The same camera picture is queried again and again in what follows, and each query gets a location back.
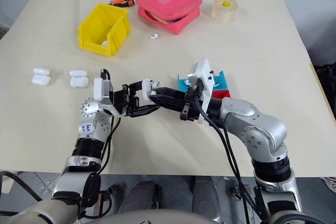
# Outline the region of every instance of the table surface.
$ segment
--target table surface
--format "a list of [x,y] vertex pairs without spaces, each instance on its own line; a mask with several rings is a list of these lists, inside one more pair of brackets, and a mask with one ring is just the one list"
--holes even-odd
[[[101,68],[115,90],[148,77],[177,89],[177,74],[208,58],[224,70],[233,98],[248,100],[287,127],[292,168],[297,176],[334,175],[336,123],[307,51],[284,0],[236,0],[236,19],[210,18],[214,0],[203,0],[200,16],[179,35],[137,16],[113,57],[78,48],[77,27],[97,3],[110,0],[30,0],[0,41],[0,169],[60,172],[74,148],[80,104],[93,94]],[[158,33],[158,39],[150,39]],[[51,82],[31,84],[34,67],[50,69]],[[68,71],[85,69],[89,85],[69,86]],[[250,157],[230,135],[242,176],[252,176]],[[207,123],[184,122],[159,109],[123,118],[113,137],[110,174],[232,175],[224,148]]]

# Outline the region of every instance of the tape roll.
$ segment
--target tape roll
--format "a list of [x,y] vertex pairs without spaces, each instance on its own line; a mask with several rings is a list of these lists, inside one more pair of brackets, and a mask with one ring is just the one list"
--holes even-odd
[[235,0],[215,0],[211,18],[218,23],[229,23],[234,20],[237,8]]

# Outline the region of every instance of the yellow plastic bin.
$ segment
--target yellow plastic bin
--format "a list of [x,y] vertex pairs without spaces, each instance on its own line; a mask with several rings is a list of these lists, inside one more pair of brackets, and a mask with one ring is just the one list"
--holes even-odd
[[99,3],[78,27],[79,47],[113,56],[131,32],[126,8]]

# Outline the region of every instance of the pink zippered pouch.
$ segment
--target pink zippered pouch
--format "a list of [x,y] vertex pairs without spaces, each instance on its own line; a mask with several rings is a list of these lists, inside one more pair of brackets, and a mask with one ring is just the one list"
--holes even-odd
[[202,0],[136,0],[136,2],[140,16],[178,34],[199,15]]

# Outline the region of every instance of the packing tape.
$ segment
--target packing tape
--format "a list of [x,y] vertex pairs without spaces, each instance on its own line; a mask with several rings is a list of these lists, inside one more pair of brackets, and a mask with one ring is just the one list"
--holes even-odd
[[234,20],[237,8],[235,0],[215,0],[211,18],[218,23],[229,23]]

